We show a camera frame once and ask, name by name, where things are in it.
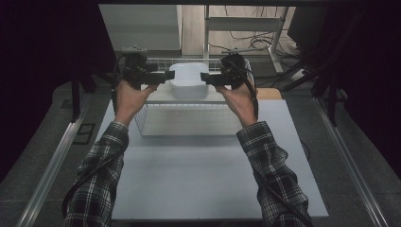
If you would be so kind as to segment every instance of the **person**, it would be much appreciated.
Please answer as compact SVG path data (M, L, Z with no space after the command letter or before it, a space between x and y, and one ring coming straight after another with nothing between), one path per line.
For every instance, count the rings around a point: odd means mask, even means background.
M148 96L157 90L150 85L139 91L125 80L117 86L117 109L115 119L89 151L78 168L78 180L94 167L103 163L129 143L128 128L136 113L145 104ZM297 184L297 177L286 165L288 154L275 142L265 121L257 121L253 113L251 94L245 84L235 90L216 87L230 109L238 116L243 129L236 136L247 155L259 185L257 199L261 205L265 226L305 226L299 216L279 202L270 191L285 198L303 217L310 221L307 213L308 199ZM64 227L67 226L111 226L116 188L123 167L123 155L114 159L86 181L74 194L67 209Z

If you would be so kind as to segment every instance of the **metal rail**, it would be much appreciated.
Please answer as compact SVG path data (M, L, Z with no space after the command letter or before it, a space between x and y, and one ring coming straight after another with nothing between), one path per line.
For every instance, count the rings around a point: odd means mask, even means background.
M62 162L68 153L68 149L70 149L71 144L73 143L74 137L77 134L80 124L82 123L82 119L87 113L91 98L92 95L86 94L80 102L81 112L77 118L77 121L68 125L64 136L57 146L49 165L44 171L41 180L37 184L36 189L33 192L32 197L30 198L26 209L18 220L16 226L26 227L34 224L36 217L39 215L39 212L42 209L44 200L46 199L47 194L60 171Z
M313 100L320 111L324 125L327 127L328 132L331 138L333 139L336 149L339 152L339 155L345 164L345 168L347 169L348 174L351 177L351 180L353 181L354 186L357 189L357 192L360 195L360 198L362 199L362 202L365 205L366 210L368 211L368 214L372 219L372 222L377 227L391 226L389 225L388 221L384 218L383 212L381 211L381 208L377 200L375 199L375 195L373 194L372 190L370 189L368 184L366 184L364 178L362 177L362 174L357 168L357 165L350 151L348 150L348 147L342 140L340 132L330 123L330 120L326 115L327 110L324 106L323 101L320 98L316 97L314 97Z

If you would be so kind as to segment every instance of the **desk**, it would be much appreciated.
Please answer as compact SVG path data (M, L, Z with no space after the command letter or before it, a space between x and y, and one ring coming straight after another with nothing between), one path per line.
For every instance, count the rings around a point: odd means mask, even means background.
M275 98L259 101L259 118L288 151L287 164L309 197L309 214L327 217L286 102L275 89L261 89L259 97ZM111 120L109 105L97 139ZM129 134L114 220L261 219L257 184L235 135L142 137L135 124Z

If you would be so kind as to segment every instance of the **shirt sleeve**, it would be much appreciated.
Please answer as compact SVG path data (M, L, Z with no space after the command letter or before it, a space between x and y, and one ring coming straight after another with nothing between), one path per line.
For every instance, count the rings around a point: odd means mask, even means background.
M78 181L116 153L124 152L128 143L127 127L112 122L82 161ZM77 190L69 202L64 226L111 226L116 188L124 165L123 152Z
M298 185L296 174L285 164L288 153L277 146L268 124L257 122L242 129L236 136L253 171L263 176L262 181L310 221L307 213L308 199ZM259 185L257 199L266 226L304 226L300 219L266 190L259 178L255 178Z

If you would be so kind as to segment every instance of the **wire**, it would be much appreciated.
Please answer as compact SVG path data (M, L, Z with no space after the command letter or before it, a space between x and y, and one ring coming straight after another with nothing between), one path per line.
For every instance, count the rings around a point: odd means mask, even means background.
M118 68L118 64L121 61L121 59L125 57L125 55L121 55L120 57L118 57L118 59L115 61L115 65L114 65L114 70L113 70L113 82L112 82L112 100L113 100L113 108L114 108L114 112L116 111L116 86L117 86L117 68ZM93 176L95 176L95 174L97 174L97 172L102 169L104 166L108 165L112 160L118 158L120 155L122 155L124 153L124 151L126 150L127 147L122 148L121 150L119 150L117 153L115 153L114 155L112 155L109 159L105 160L102 164L96 166L94 169L92 169L88 174L86 174L84 177L82 177L82 179L80 179L79 181L75 182L74 185L70 188L70 190L67 192L67 194L64 197L64 200L62 201L62 205L61 205L61 211L62 211L62 215L65 218L67 216L67 211L68 211L68 203L70 202L70 200L73 199L74 194L77 192L77 190L84 184L86 183L90 178L92 178Z
M309 159L310 159L310 148L303 140L300 140L300 141L301 141L301 144L305 147L306 159L309 161Z
M289 75L290 73L292 73L293 71L295 71L296 69L298 69L299 67L301 67L304 64L304 61L298 61L294 66L292 66L291 68L289 68L286 73L282 74L282 77L280 77L279 79L277 79L270 87L274 87L275 84L281 82L281 80L284 79L285 76Z
M247 85L247 87L248 87L248 89L249 89L249 91L250 91L250 93L251 93L251 99L252 99L252 102L253 102L253 114L254 114L254 117L256 118L256 119L258 119L258 116L259 116L259 103L257 102L257 97L256 97L256 95L257 95L257 92L256 92L256 84L254 83L253 84L253 87L252 87L252 85L251 85L251 83L248 81L248 77L247 76L245 76L243 73L242 73L242 71L240 70L240 68L238 68L238 66L236 66L232 61L229 61L229 60L226 60L226 59L221 59L221 62L227 62L228 64L230 64L232 67L233 67L233 69L234 70L236 70L236 72L242 77L242 79L244 80L244 82L245 82L245 85Z
M281 75L265 76L265 77L254 78L254 79L255 80L259 80L259 79L275 79L275 78L279 78L279 77L281 77ZM261 83L257 83L256 86L257 87L261 87L261 86L263 86L263 85L265 85L267 83L271 83L271 82L274 82L274 80L268 80L268 81L264 81L264 82L261 82Z
M229 16L229 13L228 13L228 9L227 9L227 6L224 6L224 11L225 11L225 14L226 14L226 16ZM257 14L257 12L259 11L259 7L256 7L256 9L255 9L255 11L251 14L251 17L255 14L256 15L256 17L258 16ZM262 17L263 16L263 12L265 11L265 7L262 7L262 11L261 11L261 13L260 13L260 17ZM230 35L231 35L231 38L233 38L233 39L235 39L235 40L247 40L247 39L251 39L250 40L250 46L248 47L248 48L251 48L251 47L253 47L253 48L255 48L255 49L257 49L257 50L264 50L264 49L267 49L267 48L269 48L269 46L271 45L271 42L270 41L267 41L267 40L265 40L265 39L272 39L271 37L265 37L265 35L268 35L268 34L271 34L271 33L273 33L273 32L265 32L265 33L261 33L261 34L258 34L258 35L256 35L256 31L253 33L253 36L249 36L249 37L235 37L234 35L233 35L233 32L232 31L230 31ZM254 44L255 43L258 43L258 42L261 42L261 43L263 43L263 42L266 42L266 43L268 43L269 45L266 45L265 47L263 47L263 48L256 48L256 47L254 47Z
M304 223L305 226L308 227L313 227L313 224L310 222L310 220L305 217L301 212L299 212L293 205L291 205L288 201L284 200L280 195L278 195L265 181L265 178L262 176L261 173L256 171L253 166L251 166L253 169L254 176L263 184L263 186L270 192L271 195L273 195L281 204L283 204L292 214L294 214L301 222Z
M217 48L221 48L221 49L225 49L225 50L228 50L228 51L230 51L231 49L229 49L229 48L226 48L226 47L224 47L224 46L220 46L220 45L213 45L213 44L210 44L210 43L208 43L210 46L213 46L213 47L217 47Z
M300 59L301 59L299 56L290 55L290 54L282 55L282 56L280 56L280 57L281 57L281 58L280 58L281 64L283 64L283 65L285 65L286 67L289 67L289 68L290 68L290 67L293 67L296 63L294 63L294 64L292 64L292 65L288 65L287 63L284 62L285 59L297 59L297 60L300 60Z

